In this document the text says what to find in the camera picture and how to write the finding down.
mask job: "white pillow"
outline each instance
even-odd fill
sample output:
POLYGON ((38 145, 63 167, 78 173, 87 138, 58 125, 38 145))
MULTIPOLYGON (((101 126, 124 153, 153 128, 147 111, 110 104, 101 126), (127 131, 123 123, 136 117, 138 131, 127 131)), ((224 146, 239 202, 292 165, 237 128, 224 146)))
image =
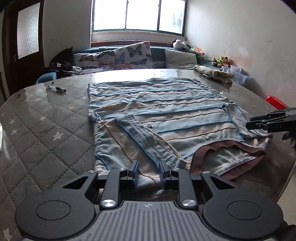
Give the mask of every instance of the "white pillow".
POLYGON ((165 49, 165 67, 167 69, 191 69, 197 64, 194 53, 165 49))

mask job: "white wall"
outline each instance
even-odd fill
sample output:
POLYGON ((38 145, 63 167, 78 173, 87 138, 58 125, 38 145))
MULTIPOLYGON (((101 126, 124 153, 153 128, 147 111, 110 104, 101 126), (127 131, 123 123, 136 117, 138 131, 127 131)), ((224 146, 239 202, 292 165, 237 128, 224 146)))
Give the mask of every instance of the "white wall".
POLYGON ((232 57, 247 87, 296 106, 296 14, 280 0, 188 0, 187 42, 232 57))
POLYGON ((45 0, 43 52, 45 66, 66 48, 90 48, 92 0, 45 0))
MULTIPOLYGON (((4 11, 0 13, 0 72, 2 76, 2 82, 4 86, 4 91, 6 93, 6 97, 9 98, 9 91, 6 83, 6 77, 5 77, 5 72, 4 72, 4 64, 3 64, 3 55, 2 55, 2 23, 3 23, 3 16, 4 16, 4 11)), ((3 96, 0 92, 0 106, 4 103, 3 96)))
POLYGON ((185 37, 175 36, 171 34, 141 32, 141 31, 109 31, 109 32, 93 33, 91 35, 92 42, 138 40, 138 41, 154 41, 154 42, 172 43, 175 39, 186 41, 185 37))

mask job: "ribbed plastic surface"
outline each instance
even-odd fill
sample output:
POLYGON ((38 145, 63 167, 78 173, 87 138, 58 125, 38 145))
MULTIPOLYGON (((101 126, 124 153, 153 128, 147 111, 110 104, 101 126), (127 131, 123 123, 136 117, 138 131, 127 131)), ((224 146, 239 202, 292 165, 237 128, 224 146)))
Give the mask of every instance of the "ribbed plastic surface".
POLYGON ((125 201, 116 210, 102 211, 91 228, 72 241, 222 241, 197 213, 173 202, 125 201))

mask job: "window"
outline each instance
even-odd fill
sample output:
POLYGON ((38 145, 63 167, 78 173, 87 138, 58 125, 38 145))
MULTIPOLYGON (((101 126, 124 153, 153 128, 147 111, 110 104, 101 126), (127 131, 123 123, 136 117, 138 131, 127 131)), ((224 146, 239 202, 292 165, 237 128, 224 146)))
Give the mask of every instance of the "window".
POLYGON ((92 32, 184 35, 187 0, 94 0, 92 32))

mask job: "round table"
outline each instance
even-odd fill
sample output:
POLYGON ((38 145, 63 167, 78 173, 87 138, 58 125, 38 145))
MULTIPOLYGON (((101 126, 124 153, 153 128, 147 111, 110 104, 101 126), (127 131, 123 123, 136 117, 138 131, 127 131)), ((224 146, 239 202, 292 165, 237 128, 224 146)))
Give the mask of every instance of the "round table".
MULTIPOLYGON (((87 84, 185 77, 199 80, 235 101, 252 116, 274 108, 248 89, 225 85, 192 70, 134 69, 68 77, 54 81, 67 89, 61 95, 42 83, 13 94, 0 108, 3 126, 0 152, 0 240, 17 240, 16 206, 25 197, 49 189, 94 168, 93 125, 88 118, 87 84)), ((278 201, 295 168, 289 141, 274 137, 266 157, 235 180, 252 191, 278 201)))

